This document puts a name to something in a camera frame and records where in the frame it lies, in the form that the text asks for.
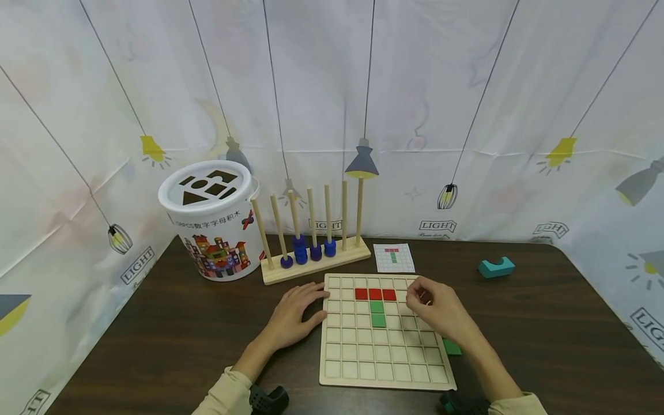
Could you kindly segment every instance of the teal wooden block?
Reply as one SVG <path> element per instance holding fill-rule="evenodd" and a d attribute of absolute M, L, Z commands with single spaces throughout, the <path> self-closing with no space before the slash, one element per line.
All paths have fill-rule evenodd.
<path fill-rule="evenodd" d="M 493 264 L 487 260 L 479 263 L 477 269 L 484 278 L 504 277 L 512 274 L 516 266 L 508 257 L 504 256 L 498 264 Z"/>

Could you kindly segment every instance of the green wooden block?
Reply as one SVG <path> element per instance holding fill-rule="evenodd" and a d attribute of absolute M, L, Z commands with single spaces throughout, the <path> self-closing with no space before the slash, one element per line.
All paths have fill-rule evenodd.
<path fill-rule="evenodd" d="M 461 356 L 461 347 L 459 347 L 453 341 L 447 340 L 444 337 L 442 339 L 443 339 L 443 346 L 445 347 L 445 352 L 448 354 L 448 356 Z"/>
<path fill-rule="evenodd" d="M 371 327 L 387 327 L 387 324 L 385 323 L 385 314 L 372 314 Z"/>
<path fill-rule="evenodd" d="M 385 312 L 385 308 L 382 306 L 382 301 L 370 301 L 369 309 L 372 313 L 383 314 Z"/>

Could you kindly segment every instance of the wooden table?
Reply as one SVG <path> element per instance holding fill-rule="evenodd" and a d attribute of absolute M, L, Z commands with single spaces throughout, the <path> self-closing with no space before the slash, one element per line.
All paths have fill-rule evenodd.
<path fill-rule="evenodd" d="M 279 252 L 276 237 L 269 237 Z M 377 240 L 396 243 L 403 240 Z M 549 414 L 664 413 L 664 373 L 562 252 L 546 245 L 409 241 L 419 274 L 454 287 L 505 366 Z M 480 260 L 508 256 L 507 278 L 485 281 Z M 332 272 L 375 273 L 374 258 Z M 260 270 L 227 284 L 198 276 L 177 238 L 152 269 L 48 415 L 166 415 L 193 411 L 224 367 L 268 321 L 289 288 L 266 287 Z M 320 309 L 314 303 L 306 317 Z M 259 384 L 282 385 L 286 414 L 441 414 L 437 392 L 320 386 L 321 329 L 278 353 Z M 463 357 L 451 357 L 459 391 L 480 389 Z"/>

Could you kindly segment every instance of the sleeve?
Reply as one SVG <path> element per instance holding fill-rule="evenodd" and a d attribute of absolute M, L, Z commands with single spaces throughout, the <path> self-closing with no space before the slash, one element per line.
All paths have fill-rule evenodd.
<path fill-rule="evenodd" d="M 520 398 L 500 399 L 489 407 L 489 415 L 546 415 L 537 396 L 526 392 Z"/>
<path fill-rule="evenodd" d="M 192 415 L 251 415 L 251 385 L 246 376 L 227 367 Z"/>

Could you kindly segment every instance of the right hand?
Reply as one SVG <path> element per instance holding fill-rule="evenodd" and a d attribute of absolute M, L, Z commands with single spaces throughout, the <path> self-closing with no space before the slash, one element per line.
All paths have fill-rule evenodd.
<path fill-rule="evenodd" d="M 452 287 L 418 277 L 408 287 L 406 305 L 439 335 L 462 349 L 483 338 Z"/>

